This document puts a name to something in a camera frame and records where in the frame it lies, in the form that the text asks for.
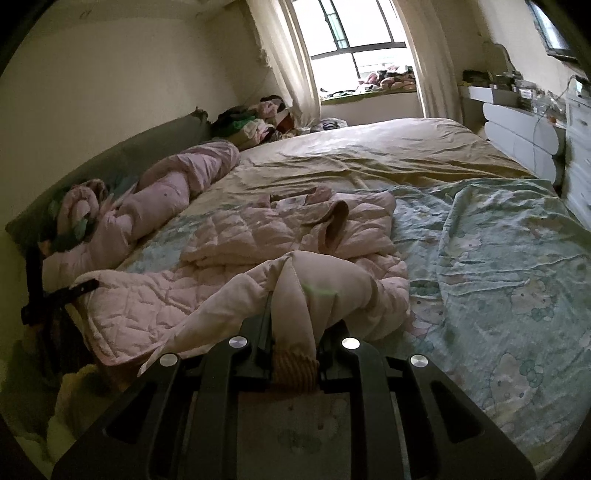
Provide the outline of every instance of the white wall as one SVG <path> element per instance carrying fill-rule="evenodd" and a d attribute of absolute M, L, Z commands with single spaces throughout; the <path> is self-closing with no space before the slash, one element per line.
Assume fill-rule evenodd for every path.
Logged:
<path fill-rule="evenodd" d="M 260 55 L 254 20 L 244 0 L 231 3 L 208 23 L 208 32 L 222 59 L 225 74 L 238 96 L 238 105 L 280 95 L 272 70 Z"/>
<path fill-rule="evenodd" d="M 238 102 L 202 23 L 153 16 L 93 22 L 91 14 L 48 33 L 50 20 L 59 24 L 69 14 L 57 6 L 0 77 L 0 359 L 22 332 L 27 301 L 24 261 L 4 225 L 117 142 L 195 106 L 215 118 Z"/>
<path fill-rule="evenodd" d="M 470 3 L 481 37 L 501 43 L 523 77 L 560 94 L 575 71 L 546 55 L 530 9 L 524 0 L 465 0 Z"/>
<path fill-rule="evenodd" d="M 464 70 L 486 70 L 482 54 L 482 38 L 467 1 L 469 0 L 433 1 L 433 7 L 446 36 L 458 81 L 462 79 Z"/>
<path fill-rule="evenodd" d="M 392 93 L 339 105 L 323 105 L 322 118 L 335 117 L 349 125 L 365 125 L 394 118 L 422 118 L 423 110 L 415 92 Z"/>

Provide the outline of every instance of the shelf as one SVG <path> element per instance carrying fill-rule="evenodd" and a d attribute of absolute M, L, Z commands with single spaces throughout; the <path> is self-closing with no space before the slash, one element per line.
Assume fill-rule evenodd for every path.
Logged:
<path fill-rule="evenodd" d="M 508 90 L 496 90 L 488 87 L 461 86 L 460 96 L 479 102 L 495 105 L 517 106 L 519 94 Z"/>

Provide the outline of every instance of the cartoon print bed sheet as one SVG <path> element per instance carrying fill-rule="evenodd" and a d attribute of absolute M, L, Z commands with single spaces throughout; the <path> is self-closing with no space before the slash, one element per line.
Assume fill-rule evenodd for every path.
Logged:
<path fill-rule="evenodd" d="M 390 355 L 428 355 L 539 476 L 591 405 L 591 233 L 549 189 L 541 180 L 503 179 L 391 188 L 392 239 L 408 264 L 414 315 L 378 342 Z M 201 220 L 172 221 L 127 270 L 170 267 Z M 302 468 L 311 478 L 347 475 L 347 398 L 313 398 L 242 403 L 241 478 L 274 478 L 274 465 L 279 476 L 285 465 L 298 478 Z M 257 451 L 265 462 L 255 461 Z"/>

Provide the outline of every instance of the silver screw head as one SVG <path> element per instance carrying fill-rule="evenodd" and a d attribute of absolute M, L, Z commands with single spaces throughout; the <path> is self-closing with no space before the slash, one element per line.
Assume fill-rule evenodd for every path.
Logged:
<path fill-rule="evenodd" d="M 245 339 L 243 336 L 238 335 L 238 336 L 230 338 L 228 340 L 228 343 L 230 344 L 230 346 L 232 348 L 242 348 L 243 346 L 246 346 L 246 344 L 248 343 L 248 340 Z"/>
<path fill-rule="evenodd" d="M 427 360 L 427 357 L 424 355 L 413 355 L 410 358 L 410 362 L 417 368 L 423 368 L 428 365 L 429 360 Z"/>
<path fill-rule="evenodd" d="M 359 345 L 361 345 L 359 340 L 357 340 L 356 338 L 353 338 L 353 337 L 343 338 L 343 341 L 340 344 L 342 346 L 344 346 L 347 350 L 358 349 Z"/>
<path fill-rule="evenodd" d="M 178 362 L 178 357 L 174 353 L 165 353 L 160 357 L 160 365 L 163 367 L 171 367 Z"/>

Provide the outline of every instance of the window frame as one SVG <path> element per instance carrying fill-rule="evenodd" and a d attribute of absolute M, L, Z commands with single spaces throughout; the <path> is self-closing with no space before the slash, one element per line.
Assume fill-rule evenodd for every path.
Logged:
<path fill-rule="evenodd" d="M 333 37 L 333 41 L 335 42 L 336 50 L 328 51 L 326 53 L 319 53 L 317 55 L 311 55 L 310 60 L 326 59 L 329 57 L 334 57 L 336 55 L 342 55 L 342 54 L 348 53 L 351 55 L 351 58 L 353 59 L 353 65 L 355 66 L 355 72 L 357 72 L 357 78 L 361 78 L 361 75 L 359 74 L 359 67 L 357 65 L 357 61 L 355 60 L 355 55 L 353 55 L 354 53 L 360 53 L 360 52 L 372 51 L 372 50 L 386 50 L 388 48 L 407 48 L 406 42 L 395 42 L 394 41 L 394 37 L 392 36 L 392 31 L 390 30 L 390 24 L 388 23 L 388 20 L 386 18 L 384 10 L 382 9 L 382 5 L 380 4 L 380 2 L 378 0 L 374 0 L 374 1 L 376 2 L 377 6 L 378 6 L 380 14 L 382 15 L 382 20 L 384 21 L 384 25 L 386 25 L 386 30 L 388 31 L 388 35 L 390 36 L 390 41 L 383 42 L 383 43 L 370 43 L 367 45 L 359 45 L 357 47 L 350 46 L 349 39 L 347 37 L 347 32 L 345 31 L 345 28 L 343 26 L 343 22 L 341 22 L 341 20 L 340 20 L 339 11 L 335 7 L 335 3 L 333 2 L 333 0 L 324 0 L 326 2 L 330 2 L 330 6 L 332 7 L 333 12 L 331 12 L 329 14 L 326 12 L 326 9 L 323 4 L 323 0 L 317 0 L 317 1 L 320 4 L 320 8 L 322 9 L 322 13 L 324 13 L 324 21 L 326 21 L 326 23 L 329 26 L 330 33 Z M 343 32 L 343 39 L 337 38 L 337 34 L 336 34 L 335 29 L 333 28 L 332 23 L 329 18 L 330 16 L 333 16 L 333 19 L 336 22 L 338 22 L 339 28 L 340 28 L 341 32 Z M 346 47 L 339 46 L 339 43 L 341 43 L 343 41 L 346 43 L 346 45 L 347 45 Z"/>

